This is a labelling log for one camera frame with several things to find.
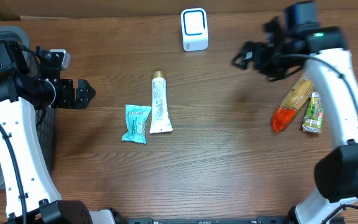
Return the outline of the orange spaghetti packet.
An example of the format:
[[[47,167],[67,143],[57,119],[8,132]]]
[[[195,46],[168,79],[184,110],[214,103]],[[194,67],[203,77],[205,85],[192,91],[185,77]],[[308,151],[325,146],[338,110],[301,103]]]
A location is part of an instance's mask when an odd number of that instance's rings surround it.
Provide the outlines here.
[[[313,91],[313,82],[303,74],[272,115],[275,132],[283,131],[295,118]]]

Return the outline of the teal snack packet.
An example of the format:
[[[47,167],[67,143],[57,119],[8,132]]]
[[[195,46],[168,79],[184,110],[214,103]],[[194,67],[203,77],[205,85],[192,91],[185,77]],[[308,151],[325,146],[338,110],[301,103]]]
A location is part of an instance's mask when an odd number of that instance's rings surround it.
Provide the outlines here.
[[[122,136],[123,141],[146,144],[145,125],[151,106],[126,105],[127,132]]]

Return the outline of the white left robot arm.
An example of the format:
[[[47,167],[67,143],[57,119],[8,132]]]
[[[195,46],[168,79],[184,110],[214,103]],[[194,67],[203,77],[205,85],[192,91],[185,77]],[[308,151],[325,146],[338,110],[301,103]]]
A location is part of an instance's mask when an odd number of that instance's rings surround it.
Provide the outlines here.
[[[62,79],[70,54],[0,40],[0,165],[9,223],[108,223],[110,208],[90,211],[64,200],[52,182],[37,135],[36,112],[47,108],[83,110],[95,97],[90,84]]]

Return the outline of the green tea packet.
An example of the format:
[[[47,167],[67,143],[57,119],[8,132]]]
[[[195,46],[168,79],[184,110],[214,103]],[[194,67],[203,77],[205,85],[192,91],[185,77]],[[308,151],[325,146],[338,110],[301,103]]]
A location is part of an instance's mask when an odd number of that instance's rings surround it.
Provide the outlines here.
[[[302,130],[309,133],[320,133],[323,127],[323,106],[320,95],[314,91],[302,122]]]

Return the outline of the white tube with gold cap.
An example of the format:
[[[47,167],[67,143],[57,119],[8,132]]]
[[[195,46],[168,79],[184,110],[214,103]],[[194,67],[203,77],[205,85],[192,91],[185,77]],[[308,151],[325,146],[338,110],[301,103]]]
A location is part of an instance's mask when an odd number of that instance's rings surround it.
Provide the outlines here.
[[[152,74],[152,120],[150,134],[170,133],[173,131],[167,105],[167,81],[165,73]]]

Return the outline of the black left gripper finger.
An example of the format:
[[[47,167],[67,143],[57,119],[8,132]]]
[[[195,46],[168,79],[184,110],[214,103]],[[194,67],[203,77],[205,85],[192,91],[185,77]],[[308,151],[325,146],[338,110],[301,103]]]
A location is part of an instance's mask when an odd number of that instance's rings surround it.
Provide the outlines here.
[[[79,93],[79,92],[96,93],[96,90],[85,79],[79,79],[77,84],[78,84],[78,87],[76,89],[77,93]]]
[[[95,96],[94,90],[76,90],[75,109],[86,109]]]

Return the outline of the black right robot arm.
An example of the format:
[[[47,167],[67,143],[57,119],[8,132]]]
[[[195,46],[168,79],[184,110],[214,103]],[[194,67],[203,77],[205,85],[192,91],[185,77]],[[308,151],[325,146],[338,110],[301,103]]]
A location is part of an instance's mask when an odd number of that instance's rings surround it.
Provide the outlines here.
[[[333,142],[314,168],[315,189],[280,223],[329,223],[358,201],[358,84],[341,29],[322,27],[313,1],[292,4],[264,25],[267,42],[247,41],[232,64],[249,63],[271,82],[302,68],[319,93]]]

